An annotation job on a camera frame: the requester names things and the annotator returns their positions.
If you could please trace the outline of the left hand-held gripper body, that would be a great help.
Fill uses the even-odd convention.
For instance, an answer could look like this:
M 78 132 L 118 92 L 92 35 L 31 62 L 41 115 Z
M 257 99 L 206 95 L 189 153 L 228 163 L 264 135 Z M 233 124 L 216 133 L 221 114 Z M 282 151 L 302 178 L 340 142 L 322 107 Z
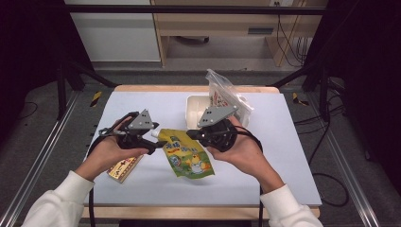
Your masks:
M 110 128 L 99 131 L 100 137 L 116 136 L 117 144 L 122 149 L 141 148 L 140 142 L 147 140 L 143 137 L 152 130 L 153 121 L 148 110 L 127 113 Z

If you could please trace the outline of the black curtain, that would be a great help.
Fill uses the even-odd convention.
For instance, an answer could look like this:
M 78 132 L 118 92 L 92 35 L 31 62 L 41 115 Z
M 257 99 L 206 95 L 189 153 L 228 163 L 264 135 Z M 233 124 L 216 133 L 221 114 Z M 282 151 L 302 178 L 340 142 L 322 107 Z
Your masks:
M 401 195 L 401 0 L 328 0 L 306 61 L 324 53 L 344 81 L 344 104 L 361 142 Z
M 22 7 L 65 6 L 64 0 L 0 0 L 0 145 L 10 136 L 26 95 L 56 80 L 58 64 L 31 14 Z M 63 53 L 94 70 L 71 14 L 65 10 L 41 11 L 49 31 L 56 35 Z

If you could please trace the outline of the black horizontal frame bar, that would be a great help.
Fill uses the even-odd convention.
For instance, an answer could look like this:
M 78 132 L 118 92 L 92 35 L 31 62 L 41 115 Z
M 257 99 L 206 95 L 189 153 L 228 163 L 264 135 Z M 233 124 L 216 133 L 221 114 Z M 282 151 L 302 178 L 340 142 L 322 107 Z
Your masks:
M 241 6 L 66 5 L 65 8 L 70 12 L 82 13 L 324 15 L 326 12 L 325 8 Z

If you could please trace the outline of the cream plastic storage box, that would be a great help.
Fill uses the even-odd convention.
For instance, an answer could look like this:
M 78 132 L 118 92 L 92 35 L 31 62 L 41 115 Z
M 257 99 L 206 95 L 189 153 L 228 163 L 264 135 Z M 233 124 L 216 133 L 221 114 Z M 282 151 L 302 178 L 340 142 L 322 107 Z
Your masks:
M 253 107 L 247 103 L 243 96 L 224 98 L 221 95 L 192 95 L 186 100 L 186 127 L 190 130 L 196 130 L 204 111 L 210 106 L 237 106 L 238 110 L 235 112 L 235 117 L 244 127 L 248 126 L 250 115 L 253 112 Z

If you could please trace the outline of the yellow black floor tape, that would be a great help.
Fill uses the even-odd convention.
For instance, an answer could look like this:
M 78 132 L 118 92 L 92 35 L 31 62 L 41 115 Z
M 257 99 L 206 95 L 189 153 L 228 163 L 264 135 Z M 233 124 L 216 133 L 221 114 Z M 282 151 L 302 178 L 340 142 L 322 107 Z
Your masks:
M 91 101 L 90 107 L 95 107 L 95 106 L 96 106 L 96 104 L 98 103 L 98 101 L 99 101 L 101 95 L 102 95 L 102 92 L 101 92 L 101 91 L 95 92 L 95 94 L 94 94 L 94 96 L 93 96 L 93 99 L 92 99 L 92 101 Z
M 298 97 L 297 93 L 292 93 L 292 101 L 295 104 L 300 104 L 300 105 L 303 105 L 303 106 L 309 106 L 309 102 L 305 101 L 305 100 L 301 100 Z

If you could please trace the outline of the white cabinet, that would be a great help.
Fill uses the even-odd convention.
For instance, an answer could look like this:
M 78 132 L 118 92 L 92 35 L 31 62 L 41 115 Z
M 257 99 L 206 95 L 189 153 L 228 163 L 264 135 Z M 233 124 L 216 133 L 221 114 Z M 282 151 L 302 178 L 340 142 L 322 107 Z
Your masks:
M 93 62 L 159 61 L 151 13 L 72 13 Z

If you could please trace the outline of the person's left hand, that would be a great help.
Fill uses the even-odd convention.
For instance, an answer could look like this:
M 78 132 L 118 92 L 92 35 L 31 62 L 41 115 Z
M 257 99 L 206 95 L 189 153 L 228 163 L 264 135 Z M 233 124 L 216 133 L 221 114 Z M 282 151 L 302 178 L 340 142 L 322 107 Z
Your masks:
M 92 182 L 99 174 L 119 161 L 145 154 L 148 154 L 146 148 L 122 149 L 118 146 L 117 136 L 108 136 L 96 145 L 75 172 L 80 177 Z

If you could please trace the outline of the aluminium floor rail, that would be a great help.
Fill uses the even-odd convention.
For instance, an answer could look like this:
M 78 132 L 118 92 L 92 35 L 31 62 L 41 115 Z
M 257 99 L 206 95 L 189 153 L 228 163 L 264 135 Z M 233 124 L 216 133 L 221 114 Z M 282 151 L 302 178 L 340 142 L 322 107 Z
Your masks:
M 15 194 L 13 200 L 11 201 L 8 209 L 4 215 L 0 218 L 0 227 L 13 227 L 17 218 L 21 214 L 23 207 L 26 204 L 28 197 L 30 196 L 33 187 L 38 181 L 44 166 L 51 155 L 54 147 L 56 146 L 60 135 L 67 124 L 71 113 L 74 111 L 77 104 L 80 92 L 73 91 L 67 102 L 66 110 L 61 115 L 61 117 L 56 121 L 53 129 L 47 136 L 44 145 L 42 146 L 39 154 L 37 155 L 33 165 L 26 174 L 24 181 L 22 182 L 20 188 Z
M 343 182 L 347 188 L 348 194 L 353 201 L 354 206 L 357 209 L 358 215 L 365 227 L 380 227 L 379 221 L 376 214 L 369 203 L 353 169 L 349 162 L 346 160 L 340 144 L 337 141 L 334 133 L 330 129 L 330 122 L 325 122 L 323 119 L 320 120 L 321 124 L 327 127 L 325 139 L 326 144 L 329 146 L 329 150 L 332 153 L 334 162 L 336 163 Z

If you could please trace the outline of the person's right hand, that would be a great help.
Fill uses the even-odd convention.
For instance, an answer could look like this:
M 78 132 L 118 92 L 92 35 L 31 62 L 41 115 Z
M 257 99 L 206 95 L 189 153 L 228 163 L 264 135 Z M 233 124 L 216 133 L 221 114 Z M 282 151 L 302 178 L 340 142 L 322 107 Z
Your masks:
M 247 135 L 239 135 L 231 149 L 220 152 L 216 148 L 207 147 L 213 158 L 227 162 L 243 173 L 255 177 L 264 193 L 285 185 L 280 175 L 270 165 L 257 143 Z

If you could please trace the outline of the clear zip bag of spices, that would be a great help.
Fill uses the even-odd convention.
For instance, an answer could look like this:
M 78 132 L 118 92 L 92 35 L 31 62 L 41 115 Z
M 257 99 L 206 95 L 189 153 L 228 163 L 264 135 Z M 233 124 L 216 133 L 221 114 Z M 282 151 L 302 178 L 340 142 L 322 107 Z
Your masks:
M 237 106 L 235 117 L 247 127 L 253 107 L 231 81 L 212 69 L 207 70 L 206 79 L 209 81 L 209 99 L 211 106 Z

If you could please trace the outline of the black metal stand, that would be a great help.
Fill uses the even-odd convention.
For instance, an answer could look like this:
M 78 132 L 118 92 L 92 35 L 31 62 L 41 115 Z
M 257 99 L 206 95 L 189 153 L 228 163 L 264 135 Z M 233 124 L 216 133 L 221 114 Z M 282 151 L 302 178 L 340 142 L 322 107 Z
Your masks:
M 103 78 L 94 70 L 91 70 L 76 61 L 67 61 L 62 63 L 56 71 L 59 103 L 58 120 L 60 120 L 67 112 L 66 84 L 69 84 L 74 91 L 82 91 L 85 87 L 80 76 L 81 74 L 89 76 L 91 79 L 94 79 L 109 88 L 115 88 L 117 86 L 117 83 Z
M 329 77 L 328 71 L 321 63 L 312 62 L 308 65 L 305 65 L 297 71 L 291 73 L 289 76 L 274 82 L 271 87 L 281 88 L 285 84 L 299 78 L 300 76 L 306 76 L 306 79 L 302 85 L 302 88 L 305 92 L 311 92 L 316 88 L 317 85 L 320 85 L 319 114 L 325 122 L 328 122 L 330 119 L 327 103 Z

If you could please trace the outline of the red yellow spice box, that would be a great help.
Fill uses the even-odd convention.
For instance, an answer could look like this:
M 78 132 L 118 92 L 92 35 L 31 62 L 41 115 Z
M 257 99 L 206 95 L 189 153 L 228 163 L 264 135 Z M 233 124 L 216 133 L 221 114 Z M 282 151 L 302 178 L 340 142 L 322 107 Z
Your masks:
M 124 159 L 107 170 L 107 174 L 119 183 L 123 183 L 137 166 L 143 156 Z

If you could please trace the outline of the light wooden desk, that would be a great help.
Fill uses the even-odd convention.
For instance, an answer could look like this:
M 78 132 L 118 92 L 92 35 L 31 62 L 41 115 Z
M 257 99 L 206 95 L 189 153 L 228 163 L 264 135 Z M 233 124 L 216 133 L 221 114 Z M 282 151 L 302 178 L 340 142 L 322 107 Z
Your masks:
M 241 6 L 324 8 L 328 0 L 149 0 L 153 6 Z M 171 37 L 261 36 L 267 41 L 274 63 L 280 66 L 297 38 L 312 38 L 319 15 L 183 14 L 155 13 L 153 19 L 161 57 L 166 57 Z

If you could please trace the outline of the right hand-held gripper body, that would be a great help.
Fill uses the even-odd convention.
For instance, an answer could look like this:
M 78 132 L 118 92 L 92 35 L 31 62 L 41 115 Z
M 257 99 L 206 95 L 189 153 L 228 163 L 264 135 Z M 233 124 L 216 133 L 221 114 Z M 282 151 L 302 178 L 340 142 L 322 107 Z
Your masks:
M 230 149 L 236 140 L 235 126 L 228 119 L 237 110 L 237 106 L 208 107 L 198 123 L 196 139 L 204 147 L 216 148 L 221 152 Z

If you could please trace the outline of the yellow spout pouch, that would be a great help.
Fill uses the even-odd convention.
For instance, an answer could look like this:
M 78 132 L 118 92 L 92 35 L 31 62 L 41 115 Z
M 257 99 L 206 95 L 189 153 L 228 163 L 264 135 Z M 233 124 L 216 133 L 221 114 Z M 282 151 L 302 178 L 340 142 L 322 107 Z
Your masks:
M 177 177 L 201 179 L 215 174 L 208 154 L 186 131 L 161 129 L 151 135 L 165 142 L 163 151 Z

